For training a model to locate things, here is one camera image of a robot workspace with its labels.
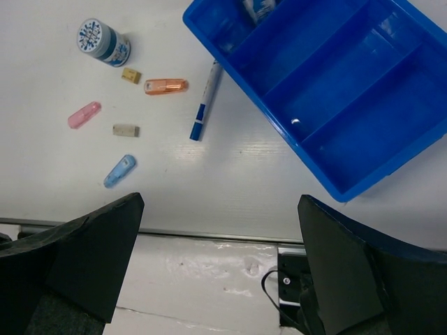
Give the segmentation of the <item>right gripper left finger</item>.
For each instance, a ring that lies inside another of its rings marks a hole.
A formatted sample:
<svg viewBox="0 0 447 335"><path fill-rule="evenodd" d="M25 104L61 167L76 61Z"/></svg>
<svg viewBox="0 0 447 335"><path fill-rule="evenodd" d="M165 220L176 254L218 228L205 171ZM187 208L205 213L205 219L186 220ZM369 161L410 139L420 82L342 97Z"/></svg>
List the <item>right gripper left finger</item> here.
<svg viewBox="0 0 447 335"><path fill-rule="evenodd" d="M102 334L112 321L145 203L130 193L77 219L1 235L2 334Z"/></svg>

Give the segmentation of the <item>grey rectangular eraser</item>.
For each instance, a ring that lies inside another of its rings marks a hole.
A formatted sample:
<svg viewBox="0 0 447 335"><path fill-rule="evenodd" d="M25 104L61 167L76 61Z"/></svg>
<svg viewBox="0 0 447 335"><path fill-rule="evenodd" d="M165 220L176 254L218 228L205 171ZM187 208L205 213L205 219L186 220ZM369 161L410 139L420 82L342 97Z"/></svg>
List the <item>grey rectangular eraser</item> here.
<svg viewBox="0 0 447 335"><path fill-rule="evenodd" d="M138 137L140 127L130 124L115 124L112 126L112 134L122 137Z"/></svg>

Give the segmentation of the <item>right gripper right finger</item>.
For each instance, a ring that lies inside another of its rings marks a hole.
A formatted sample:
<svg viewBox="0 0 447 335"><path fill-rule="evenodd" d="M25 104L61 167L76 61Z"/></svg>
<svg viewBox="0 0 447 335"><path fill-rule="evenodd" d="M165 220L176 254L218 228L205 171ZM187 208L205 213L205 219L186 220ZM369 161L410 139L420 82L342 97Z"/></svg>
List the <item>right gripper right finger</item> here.
<svg viewBox="0 0 447 335"><path fill-rule="evenodd" d="M326 334L445 334L446 254L390 237L303 195L298 203Z"/></svg>

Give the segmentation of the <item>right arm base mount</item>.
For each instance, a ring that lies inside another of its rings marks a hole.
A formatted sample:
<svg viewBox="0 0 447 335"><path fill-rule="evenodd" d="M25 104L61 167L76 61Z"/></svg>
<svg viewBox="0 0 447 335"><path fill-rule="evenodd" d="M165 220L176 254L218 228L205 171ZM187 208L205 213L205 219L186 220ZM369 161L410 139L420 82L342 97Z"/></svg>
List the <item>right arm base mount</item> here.
<svg viewBox="0 0 447 335"><path fill-rule="evenodd" d="M308 334L300 296L312 284L305 247L280 245L277 265L261 279L261 289L279 313L279 325Z"/></svg>

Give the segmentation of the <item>pink translucent clip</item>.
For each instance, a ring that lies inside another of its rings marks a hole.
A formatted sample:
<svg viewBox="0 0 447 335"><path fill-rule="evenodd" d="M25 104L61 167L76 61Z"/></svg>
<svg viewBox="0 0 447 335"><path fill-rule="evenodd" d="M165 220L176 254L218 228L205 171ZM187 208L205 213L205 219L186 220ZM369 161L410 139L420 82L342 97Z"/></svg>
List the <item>pink translucent clip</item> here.
<svg viewBox="0 0 447 335"><path fill-rule="evenodd" d="M68 126L71 129L79 129L85 125L92 117L101 111L101 104L99 102L91 102L80 108L68 118Z"/></svg>

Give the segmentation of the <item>tan small eraser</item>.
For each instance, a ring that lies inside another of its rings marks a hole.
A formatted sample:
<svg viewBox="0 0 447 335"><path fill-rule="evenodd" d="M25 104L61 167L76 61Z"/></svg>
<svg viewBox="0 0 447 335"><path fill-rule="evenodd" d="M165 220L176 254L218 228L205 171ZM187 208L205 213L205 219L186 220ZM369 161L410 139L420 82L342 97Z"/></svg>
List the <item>tan small eraser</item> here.
<svg viewBox="0 0 447 335"><path fill-rule="evenodd" d="M141 73L132 68L124 68L122 71L122 79L133 84L138 84L141 78Z"/></svg>

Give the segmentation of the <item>orange translucent clip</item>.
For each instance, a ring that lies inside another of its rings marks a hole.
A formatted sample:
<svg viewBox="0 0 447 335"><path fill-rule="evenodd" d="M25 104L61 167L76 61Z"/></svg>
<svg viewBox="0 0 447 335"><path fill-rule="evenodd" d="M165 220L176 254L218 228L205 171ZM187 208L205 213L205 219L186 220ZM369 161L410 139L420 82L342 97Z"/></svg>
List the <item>orange translucent clip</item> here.
<svg viewBox="0 0 447 335"><path fill-rule="evenodd" d="M184 79L151 79L144 83L144 92L147 95L174 94L186 91L189 83Z"/></svg>

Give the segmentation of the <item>blue translucent clip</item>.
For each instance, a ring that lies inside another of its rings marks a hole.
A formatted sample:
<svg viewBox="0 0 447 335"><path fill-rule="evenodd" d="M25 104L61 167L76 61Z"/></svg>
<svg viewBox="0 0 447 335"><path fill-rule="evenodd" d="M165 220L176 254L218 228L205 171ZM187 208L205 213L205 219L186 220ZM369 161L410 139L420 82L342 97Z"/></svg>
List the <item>blue translucent clip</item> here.
<svg viewBox="0 0 447 335"><path fill-rule="evenodd" d="M116 166L107 174L103 181L106 188L114 188L122 179L124 179L137 165L134 156L124 155Z"/></svg>

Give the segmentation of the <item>blue patterned jar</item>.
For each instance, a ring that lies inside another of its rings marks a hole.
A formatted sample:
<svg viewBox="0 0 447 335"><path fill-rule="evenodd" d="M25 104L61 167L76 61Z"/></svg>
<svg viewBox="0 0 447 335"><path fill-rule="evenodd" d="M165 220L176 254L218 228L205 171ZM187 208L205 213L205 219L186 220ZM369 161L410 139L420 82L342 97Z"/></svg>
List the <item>blue patterned jar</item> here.
<svg viewBox="0 0 447 335"><path fill-rule="evenodd" d="M254 24L259 24L277 7L277 1L242 0L242 5Z"/></svg>
<svg viewBox="0 0 447 335"><path fill-rule="evenodd" d="M96 18L81 24L76 42L81 52L112 67L123 66L131 54L130 40Z"/></svg>

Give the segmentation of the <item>blue white marker pen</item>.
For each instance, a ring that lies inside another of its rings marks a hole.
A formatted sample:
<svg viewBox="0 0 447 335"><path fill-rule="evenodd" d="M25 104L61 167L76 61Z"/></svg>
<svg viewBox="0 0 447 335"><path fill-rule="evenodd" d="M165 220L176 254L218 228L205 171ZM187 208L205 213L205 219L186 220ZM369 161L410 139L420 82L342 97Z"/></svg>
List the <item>blue white marker pen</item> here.
<svg viewBox="0 0 447 335"><path fill-rule="evenodd" d="M200 141L201 139L202 131L205 127L207 113L209 112L209 109L211 108L212 102L216 95L222 71L223 68L221 64L217 60L214 60L209 77L207 79L207 84L205 85L203 97L198 107L196 118L191 129L191 133L189 136L190 140Z"/></svg>

